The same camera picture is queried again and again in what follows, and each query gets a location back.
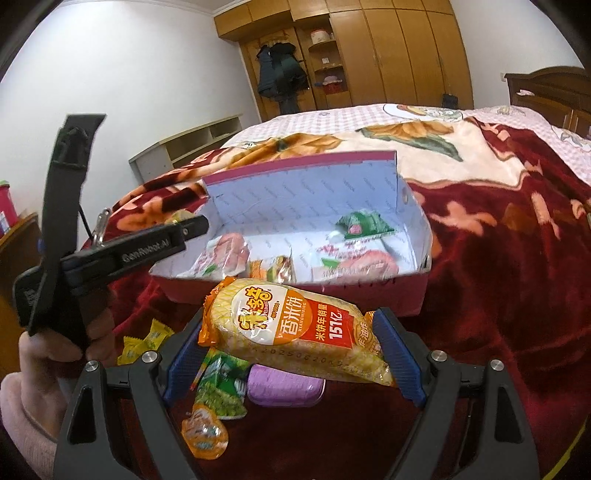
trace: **white wall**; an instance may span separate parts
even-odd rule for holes
[[[509,104],[501,73],[531,73],[581,62],[530,0],[451,0],[472,75],[476,108]]]
[[[128,160],[152,143],[235,113],[243,127],[259,122],[238,45],[213,18],[124,1],[58,8],[0,83],[0,179],[17,211],[40,211],[68,113],[107,114],[83,190],[91,223],[138,185]]]

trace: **wooden headboard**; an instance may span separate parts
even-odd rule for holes
[[[552,125],[591,138],[591,77],[577,67],[508,73],[511,105],[539,112]],[[519,95],[526,90],[534,95]]]

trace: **cardboard box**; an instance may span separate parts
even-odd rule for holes
[[[204,182],[210,200],[198,213],[209,220],[209,232],[150,271],[171,300],[201,304],[216,282],[182,275],[208,241],[239,232],[248,241],[250,260],[291,254],[298,288],[341,298],[363,312],[380,307],[399,316],[420,312],[433,236],[410,187],[397,174],[395,152],[289,158],[222,171]],[[372,283],[311,283],[310,252],[328,243],[343,215],[359,209],[378,212],[395,228],[382,241],[397,261],[398,275]]]

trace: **pink sleeve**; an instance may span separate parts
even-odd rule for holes
[[[43,480],[50,480],[56,443],[29,420],[21,402],[20,374],[7,375],[0,387],[2,423],[14,445]]]

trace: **floral blanket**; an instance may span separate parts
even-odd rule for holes
[[[591,407],[591,187],[532,131],[466,118],[246,142],[130,192],[115,205],[108,237],[196,210],[207,201],[199,180],[212,172],[352,150],[397,150],[399,171],[434,232],[423,309],[402,322],[458,361],[504,361],[541,473],[549,473]],[[120,339],[143,337],[153,317],[181,329],[196,311],[169,301],[147,271],[113,287]],[[201,462],[208,478],[381,479],[416,415],[395,391],[373,384],[330,383],[310,409],[247,408],[244,419],[228,423],[226,453]],[[173,412],[177,419],[185,413],[182,405]],[[252,452],[265,460],[251,461]]]

